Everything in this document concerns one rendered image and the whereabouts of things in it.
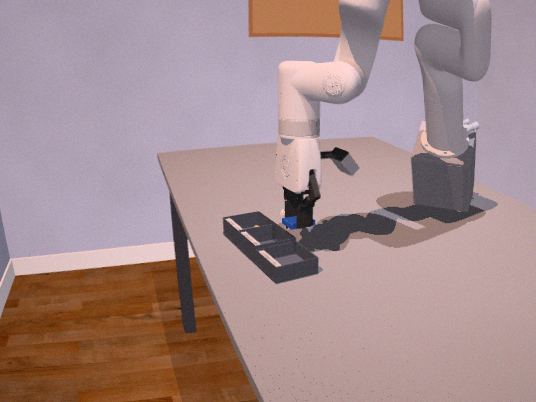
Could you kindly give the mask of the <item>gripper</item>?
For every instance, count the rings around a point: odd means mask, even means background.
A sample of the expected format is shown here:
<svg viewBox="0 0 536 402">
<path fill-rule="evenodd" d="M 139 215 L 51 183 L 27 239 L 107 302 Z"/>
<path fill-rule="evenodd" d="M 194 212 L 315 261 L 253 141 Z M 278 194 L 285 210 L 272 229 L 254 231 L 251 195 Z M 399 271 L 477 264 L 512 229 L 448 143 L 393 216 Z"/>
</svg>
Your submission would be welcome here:
<svg viewBox="0 0 536 402">
<path fill-rule="evenodd" d="M 313 225 L 314 203 L 321 198 L 319 136 L 320 133 L 313 136 L 287 136 L 278 132 L 275 180 L 284 190 L 285 218 L 296 216 L 298 229 Z M 304 199 L 305 194 L 308 196 Z"/>
</svg>

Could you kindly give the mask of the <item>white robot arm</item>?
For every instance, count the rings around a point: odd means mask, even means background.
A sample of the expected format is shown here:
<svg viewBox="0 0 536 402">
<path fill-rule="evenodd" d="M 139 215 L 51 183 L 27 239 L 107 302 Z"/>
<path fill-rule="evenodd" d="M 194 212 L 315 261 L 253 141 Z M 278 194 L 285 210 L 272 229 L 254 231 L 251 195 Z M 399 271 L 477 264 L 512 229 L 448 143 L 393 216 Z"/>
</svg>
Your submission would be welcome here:
<svg viewBox="0 0 536 402">
<path fill-rule="evenodd" d="M 341 34 L 334 61 L 285 61 L 279 65 L 280 134 L 319 134 L 320 101 L 344 104 L 364 91 L 389 1 L 339 0 Z M 488 70 L 491 6 L 489 0 L 419 0 L 419 6 L 423 16 L 442 24 L 424 25 L 414 41 L 426 120 L 421 145 L 430 155 L 453 158 L 469 147 L 467 134 L 479 129 L 478 122 L 463 120 L 462 79 L 479 81 Z M 333 158 L 337 168 L 350 176 L 360 168 L 348 151 L 337 147 L 321 152 L 321 159 L 327 158 Z"/>
</svg>

